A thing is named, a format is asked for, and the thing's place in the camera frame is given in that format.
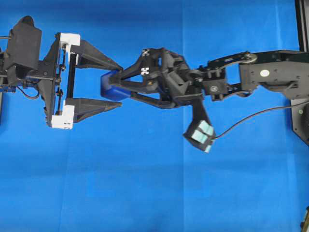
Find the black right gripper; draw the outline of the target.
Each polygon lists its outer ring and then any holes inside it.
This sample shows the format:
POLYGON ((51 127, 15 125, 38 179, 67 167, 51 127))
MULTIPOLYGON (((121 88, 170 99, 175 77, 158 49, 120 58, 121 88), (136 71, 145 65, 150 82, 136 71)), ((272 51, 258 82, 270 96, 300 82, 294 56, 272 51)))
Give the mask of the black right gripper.
POLYGON ((112 85, 129 90, 131 99, 160 109, 203 101, 202 81, 199 70, 191 70, 182 55, 165 48, 143 49, 133 65, 112 76, 112 85), (142 82, 127 81, 140 74, 142 82))

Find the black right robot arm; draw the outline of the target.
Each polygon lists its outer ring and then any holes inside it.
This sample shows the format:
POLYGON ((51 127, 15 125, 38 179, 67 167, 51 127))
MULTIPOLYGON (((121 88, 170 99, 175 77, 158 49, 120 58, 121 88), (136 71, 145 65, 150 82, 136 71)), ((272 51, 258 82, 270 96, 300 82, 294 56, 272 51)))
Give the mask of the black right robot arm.
POLYGON ((148 48, 138 60, 109 79, 137 101, 173 109, 202 103, 205 96, 221 101, 248 97, 258 87, 290 100, 309 95, 309 55, 300 51, 243 52, 191 69, 184 57, 165 48, 148 48))

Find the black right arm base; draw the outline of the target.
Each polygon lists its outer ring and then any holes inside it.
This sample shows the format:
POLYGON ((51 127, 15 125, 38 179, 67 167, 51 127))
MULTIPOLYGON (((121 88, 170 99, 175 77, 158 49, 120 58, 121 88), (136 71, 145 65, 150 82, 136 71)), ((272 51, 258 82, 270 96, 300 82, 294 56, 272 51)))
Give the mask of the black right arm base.
MULTIPOLYGON (((309 52, 309 2, 307 0, 295 1, 295 13, 297 22, 297 32, 299 50, 309 52)), ((309 65, 304 64, 300 71, 304 94, 291 100, 293 132, 305 143, 309 144, 309 65)))

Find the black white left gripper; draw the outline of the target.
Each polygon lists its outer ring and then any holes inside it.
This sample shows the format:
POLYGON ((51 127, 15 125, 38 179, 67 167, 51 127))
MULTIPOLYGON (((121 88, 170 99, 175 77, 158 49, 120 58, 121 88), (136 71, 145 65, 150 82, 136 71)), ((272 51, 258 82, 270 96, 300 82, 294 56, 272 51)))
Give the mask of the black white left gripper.
POLYGON ((57 33, 46 57, 39 62, 38 91, 45 103, 46 124, 51 128, 71 130, 73 123, 122 106, 121 102, 87 98, 61 98, 61 69, 65 61, 73 62, 77 68, 101 70, 123 70, 114 60, 100 52, 93 45, 81 40, 79 34, 57 33))

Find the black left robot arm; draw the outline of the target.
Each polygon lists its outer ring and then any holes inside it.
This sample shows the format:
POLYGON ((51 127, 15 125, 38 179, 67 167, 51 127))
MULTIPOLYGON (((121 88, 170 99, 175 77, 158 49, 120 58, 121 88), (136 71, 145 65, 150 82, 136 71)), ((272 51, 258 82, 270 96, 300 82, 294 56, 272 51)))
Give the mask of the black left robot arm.
POLYGON ((46 124, 51 128, 70 130, 74 123, 119 108, 122 104, 87 98, 74 98, 75 69, 95 66, 118 70, 119 66, 79 34, 57 33, 48 54, 39 60, 41 31, 11 30, 7 49, 0 53, 0 90, 15 92, 18 88, 37 90, 34 98, 45 102, 46 124))

